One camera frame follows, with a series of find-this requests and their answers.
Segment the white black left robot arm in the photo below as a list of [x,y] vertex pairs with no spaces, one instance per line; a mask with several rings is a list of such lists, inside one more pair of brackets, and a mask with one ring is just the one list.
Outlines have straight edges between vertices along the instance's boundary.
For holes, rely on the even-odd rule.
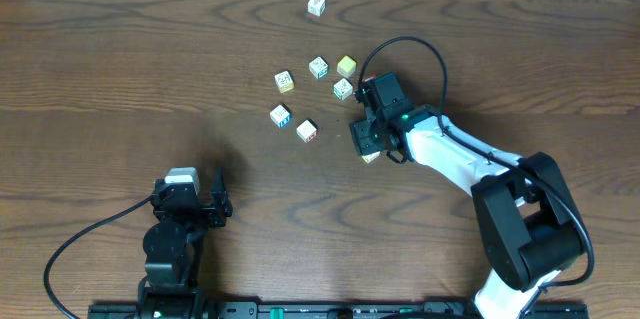
[[204,241],[212,228],[223,227],[233,206],[218,169],[210,200],[199,199],[194,167],[172,168],[155,182],[150,196],[158,223],[144,236],[146,280],[139,287],[136,318],[216,318],[216,306],[198,286]]

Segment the white block red side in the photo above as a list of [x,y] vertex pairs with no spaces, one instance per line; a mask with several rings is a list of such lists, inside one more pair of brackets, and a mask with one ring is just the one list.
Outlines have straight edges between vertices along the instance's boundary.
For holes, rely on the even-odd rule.
[[305,120],[296,128],[297,135],[305,142],[311,142],[318,133],[318,128],[311,120]]

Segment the white block blue side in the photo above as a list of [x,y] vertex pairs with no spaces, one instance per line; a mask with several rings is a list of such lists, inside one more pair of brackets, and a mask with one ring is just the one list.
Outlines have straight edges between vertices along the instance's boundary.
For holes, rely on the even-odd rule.
[[290,122],[291,113],[286,106],[280,104],[270,112],[270,118],[277,127],[283,128]]

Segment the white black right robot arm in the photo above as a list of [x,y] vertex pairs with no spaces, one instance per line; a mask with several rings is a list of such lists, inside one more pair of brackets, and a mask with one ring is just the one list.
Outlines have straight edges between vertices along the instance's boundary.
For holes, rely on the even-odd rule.
[[594,248],[564,177],[550,156],[498,150],[456,127],[435,109],[410,104],[365,107],[350,132],[356,152],[399,153],[429,167],[473,201],[491,271],[472,300],[476,318],[533,318],[536,301],[580,256],[594,269]]

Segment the cream block with red drawing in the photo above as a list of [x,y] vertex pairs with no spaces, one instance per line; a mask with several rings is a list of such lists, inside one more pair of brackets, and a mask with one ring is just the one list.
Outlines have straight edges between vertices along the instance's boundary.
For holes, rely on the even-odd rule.
[[366,163],[370,163],[373,160],[375,160],[376,158],[378,158],[380,156],[380,152],[375,152],[375,153],[371,153],[368,155],[363,155],[362,159],[366,162]]

